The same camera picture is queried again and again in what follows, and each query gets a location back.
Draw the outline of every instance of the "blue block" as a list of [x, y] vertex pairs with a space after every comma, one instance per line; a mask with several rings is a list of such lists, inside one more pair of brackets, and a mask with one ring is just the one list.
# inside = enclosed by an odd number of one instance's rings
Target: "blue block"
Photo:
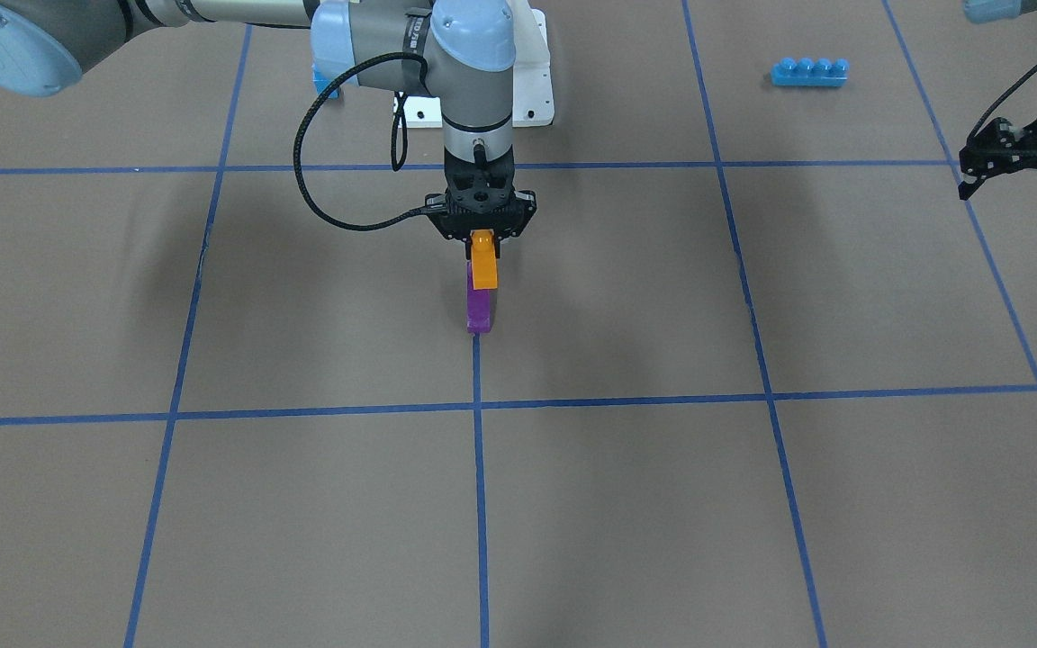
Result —
[[795, 62], [793, 58], [783, 58], [770, 68], [770, 83], [774, 85], [798, 85], [807, 87], [841, 87], [847, 82], [847, 72], [850, 63], [846, 58], [839, 58], [832, 63], [826, 58], [818, 62], [810, 58], [802, 58]]
[[[317, 73], [317, 66], [315, 65], [312, 65], [311, 69], [314, 71], [314, 91], [321, 94], [323, 91], [326, 90], [326, 86], [330, 85], [334, 79], [327, 79], [326, 77], [323, 77], [321, 74]], [[338, 98], [338, 92], [340, 91], [341, 89], [335, 90], [331, 93], [329, 98]]]

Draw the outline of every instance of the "blue brick stud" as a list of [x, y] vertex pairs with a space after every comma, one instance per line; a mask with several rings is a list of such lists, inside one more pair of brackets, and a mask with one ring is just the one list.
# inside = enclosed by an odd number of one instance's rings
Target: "blue brick stud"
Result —
[[774, 85], [798, 85], [807, 87], [841, 87], [847, 82], [850, 63], [846, 58], [831, 62], [826, 58], [812, 61], [810, 58], [783, 58], [770, 68], [770, 83]]

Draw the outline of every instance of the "gray floor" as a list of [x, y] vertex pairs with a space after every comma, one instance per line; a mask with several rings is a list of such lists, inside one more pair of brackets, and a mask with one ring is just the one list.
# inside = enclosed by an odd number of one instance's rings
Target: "gray floor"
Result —
[[[964, 208], [950, 164], [1037, 13], [535, 4], [558, 118], [477, 339], [427, 222], [302, 205], [304, 33], [0, 90], [0, 645], [1037, 647], [1037, 174]], [[387, 108], [311, 129], [342, 216], [441, 189]]]

